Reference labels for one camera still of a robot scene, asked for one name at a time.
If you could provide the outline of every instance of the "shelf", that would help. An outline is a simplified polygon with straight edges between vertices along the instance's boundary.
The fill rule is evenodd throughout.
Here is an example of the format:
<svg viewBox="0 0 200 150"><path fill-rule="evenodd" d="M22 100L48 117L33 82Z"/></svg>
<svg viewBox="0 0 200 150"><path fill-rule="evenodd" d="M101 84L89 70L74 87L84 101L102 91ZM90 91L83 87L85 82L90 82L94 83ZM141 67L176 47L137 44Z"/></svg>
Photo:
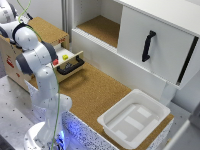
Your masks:
<svg viewBox="0 0 200 150"><path fill-rule="evenodd" d="M78 25L77 28L117 48L120 24L115 23L103 16L98 16L81 25Z"/></svg>

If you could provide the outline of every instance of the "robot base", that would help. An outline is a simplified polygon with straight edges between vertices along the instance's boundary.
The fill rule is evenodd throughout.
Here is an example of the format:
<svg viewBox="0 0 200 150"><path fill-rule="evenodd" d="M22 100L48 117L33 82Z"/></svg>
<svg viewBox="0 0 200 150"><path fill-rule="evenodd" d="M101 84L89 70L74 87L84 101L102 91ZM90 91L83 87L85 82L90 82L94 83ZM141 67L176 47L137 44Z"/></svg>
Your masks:
<svg viewBox="0 0 200 150"><path fill-rule="evenodd" d="M24 149L25 150L36 150L36 149L37 150L49 150L49 146L47 144L42 145L40 143L40 141L37 140L37 138L36 138L36 135L38 134L38 132L40 131L40 129L43 127L44 124L45 124L44 122L38 123L28 130L28 132L26 133L26 135L24 137ZM65 137L64 141L65 141L65 146L68 147L70 138Z"/></svg>

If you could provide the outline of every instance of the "drawer handle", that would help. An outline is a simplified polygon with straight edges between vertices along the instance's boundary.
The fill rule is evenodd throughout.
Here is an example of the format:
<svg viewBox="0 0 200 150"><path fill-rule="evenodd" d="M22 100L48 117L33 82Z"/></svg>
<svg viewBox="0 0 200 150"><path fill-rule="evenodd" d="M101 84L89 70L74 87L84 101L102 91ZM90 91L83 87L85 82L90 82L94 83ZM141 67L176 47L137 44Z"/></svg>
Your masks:
<svg viewBox="0 0 200 150"><path fill-rule="evenodd" d="M151 38L154 37L154 36L156 36L156 32L150 31L149 35L147 36L147 39L145 41L144 51L143 51L143 54L142 54L142 62L145 62L150 58L150 56L148 55L148 52L149 52L149 47L150 47L150 44L151 44Z"/></svg>
<svg viewBox="0 0 200 150"><path fill-rule="evenodd" d="M76 60L78 61L77 64L73 65L72 67L69 67L67 69L61 69L60 66L57 67L57 71L61 74L61 75L67 75L70 72L76 70L77 68L81 67L85 62L79 58L79 56L76 56Z"/></svg>

